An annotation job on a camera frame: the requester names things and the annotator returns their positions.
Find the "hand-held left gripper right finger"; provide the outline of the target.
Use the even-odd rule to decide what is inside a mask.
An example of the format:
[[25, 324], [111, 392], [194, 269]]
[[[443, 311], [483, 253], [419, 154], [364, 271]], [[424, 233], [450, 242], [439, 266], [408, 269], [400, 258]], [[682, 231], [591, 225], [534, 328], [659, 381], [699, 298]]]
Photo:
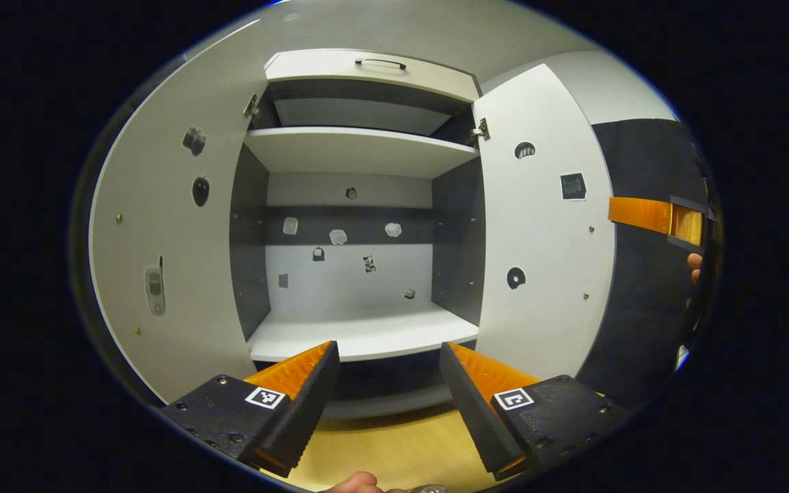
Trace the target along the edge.
[[497, 481], [558, 468], [630, 419], [569, 375], [540, 380], [451, 341], [441, 346], [439, 368], [480, 461]]

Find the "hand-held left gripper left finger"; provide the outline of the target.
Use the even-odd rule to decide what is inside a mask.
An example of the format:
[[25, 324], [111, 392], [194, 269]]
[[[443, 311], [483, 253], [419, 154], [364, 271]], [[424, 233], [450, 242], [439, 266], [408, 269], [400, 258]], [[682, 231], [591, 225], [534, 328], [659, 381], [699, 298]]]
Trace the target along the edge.
[[250, 377], [215, 375], [162, 415], [229, 458], [286, 478], [315, 433], [339, 368], [337, 342], [325, 341]]

